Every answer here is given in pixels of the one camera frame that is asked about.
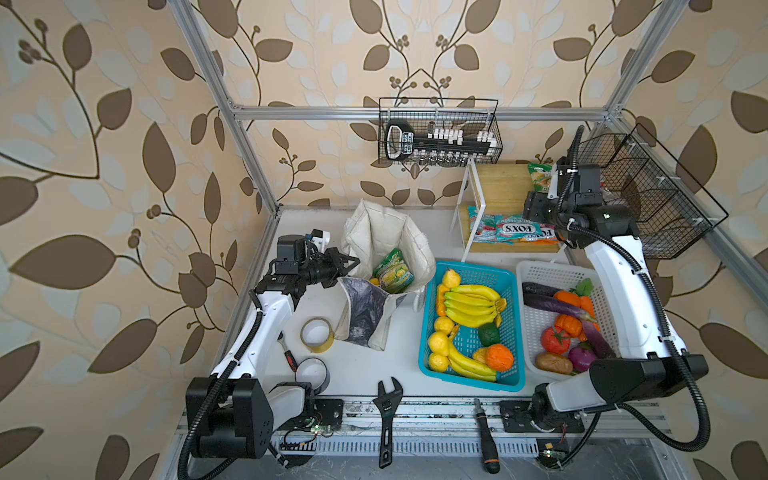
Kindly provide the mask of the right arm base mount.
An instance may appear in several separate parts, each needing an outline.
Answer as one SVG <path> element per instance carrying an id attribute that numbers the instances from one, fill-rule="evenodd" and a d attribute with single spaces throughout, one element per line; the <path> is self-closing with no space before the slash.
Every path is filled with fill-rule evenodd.
<path id="1" fill-rule="evenodd" d="M 540 436 L 537 462 L 545 469 L 565 469 L 586 442 L 578 413 L 558 412 L 534 399 L 501 401 L 499 411 L 506 433 Z"/>

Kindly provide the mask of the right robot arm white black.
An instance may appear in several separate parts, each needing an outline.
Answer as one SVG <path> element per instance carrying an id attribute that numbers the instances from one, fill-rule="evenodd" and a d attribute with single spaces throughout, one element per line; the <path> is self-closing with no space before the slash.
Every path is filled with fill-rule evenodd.
<path id="1" fill-rule="evenodd" d="M 607 204 L 600 166 L 579 160 L 583 132 L 577 129 L 566 156 L 557 163 L 554 191 L 529 193 L 523 216 L 554 226 L 567 243 L 585 251 L 603 288 L 618 343 L 611 345 L 605 328 L 597 328 L 596 318 L 583 308 L 556 299 L 549 288 L 535 282 L 522 283 L 525 306 L 578 319 L 597 356 L 585 372 L 537 386 L 523 417 L 537 430 L 549 432 L 577 413 L 599 417 L 619 409 L 669 447 L 700 451 L 711 436 L 708 408 L 696 383 L 707 374 L 707 362 L 687 353 L 677 338 L 647 269 L 631 210 Z M 667 436 L 632 405 L 681 389 L 690 394 L 698 420 L 698 431 L 689 441 Z"/>

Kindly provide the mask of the green snack bag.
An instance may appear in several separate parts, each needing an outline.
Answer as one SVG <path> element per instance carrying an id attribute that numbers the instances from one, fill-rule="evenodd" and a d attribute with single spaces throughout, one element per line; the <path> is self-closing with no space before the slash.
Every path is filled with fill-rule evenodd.
<path id="1" fill-rule="evenodd" d="M 531 176 L 534 191 L 547 194 L 552 180 L 552 165 L 530 163 L 527 165 L 527 168 L 529 175 Z"/>
<path id="2" fill-rule="evenodd" d="M 414 281 L 401 249 L 393 249 L 373 270 L 372 277 L 380 280 L 380 287 L 389 294 L 404 292 Z"/>

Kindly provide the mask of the white canvas tote bag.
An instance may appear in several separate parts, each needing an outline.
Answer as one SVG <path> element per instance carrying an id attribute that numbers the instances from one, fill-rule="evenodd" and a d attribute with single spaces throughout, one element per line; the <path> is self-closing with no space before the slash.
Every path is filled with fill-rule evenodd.
<path id="1" fill-rule="evenodd" d="M 427 236 L 410 216 L 363 200 L 341 245 L 359 264 L 340 279 L 346 305 L 335 338 L 383 351 L 396 308 L 406 295 L 422 295 L 436 273 Z"/>

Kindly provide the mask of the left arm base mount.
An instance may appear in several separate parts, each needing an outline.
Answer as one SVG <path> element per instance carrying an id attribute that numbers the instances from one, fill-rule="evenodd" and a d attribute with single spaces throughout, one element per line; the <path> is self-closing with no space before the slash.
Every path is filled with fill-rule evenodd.
<path id="1" fill-rule="evenodd" d="M 268 452 L 283 468 L 303 465 L 319 451 L 322 440 L 341 429 L 344 401 L 321 398 L 308 413 L 286 421 L 273 433 Z"/>

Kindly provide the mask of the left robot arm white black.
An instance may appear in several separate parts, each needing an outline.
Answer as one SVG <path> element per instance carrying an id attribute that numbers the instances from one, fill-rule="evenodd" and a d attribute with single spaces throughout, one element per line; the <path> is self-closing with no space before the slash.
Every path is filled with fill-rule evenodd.
<path id="1" fill-rule="evenodd" d="M 190 478 L 191 458 L 221 462 L 212 479 L 238 459 L 260 459 L 274 449 L 271 438 L 285 422 L 307 415 L 314 394 L 308 382 L 283 382 L 266 391 L 262 378 L 278 337 L 308 286 L 334 286 L 360 263 L 330 244 L 327 231 L 279 237 L 267 273 L 249 290 L 250 309 L 224 358 L 185 393 L 188 431 L 176 476 Z"/>

